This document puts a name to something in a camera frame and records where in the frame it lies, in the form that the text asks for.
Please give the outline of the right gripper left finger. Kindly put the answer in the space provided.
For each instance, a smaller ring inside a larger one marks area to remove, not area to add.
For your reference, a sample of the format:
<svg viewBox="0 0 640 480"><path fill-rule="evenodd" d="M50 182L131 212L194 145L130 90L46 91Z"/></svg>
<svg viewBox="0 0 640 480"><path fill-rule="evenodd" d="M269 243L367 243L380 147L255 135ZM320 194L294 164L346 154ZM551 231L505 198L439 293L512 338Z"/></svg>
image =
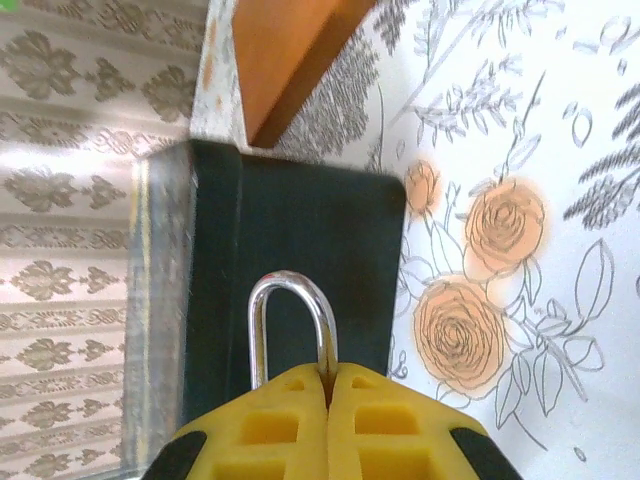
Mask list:
<svg viewBox="0 0 640 480"><path fill-rule="evenodd" d="M327 418L316 366L296 366L183 426L142 477L326 479Z"/></svg>

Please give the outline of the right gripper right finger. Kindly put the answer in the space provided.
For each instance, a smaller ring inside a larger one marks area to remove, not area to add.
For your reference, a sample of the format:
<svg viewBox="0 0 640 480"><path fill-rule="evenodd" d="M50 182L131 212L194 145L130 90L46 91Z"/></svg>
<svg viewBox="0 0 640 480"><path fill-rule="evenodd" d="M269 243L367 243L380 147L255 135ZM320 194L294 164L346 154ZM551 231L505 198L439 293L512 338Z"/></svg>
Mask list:
<svg viewBox="0 0 640 480"><path fill-rule="evenodd" d="M330 479L522 479L477 420L353 363L338 367L327 449Z"/></svg>

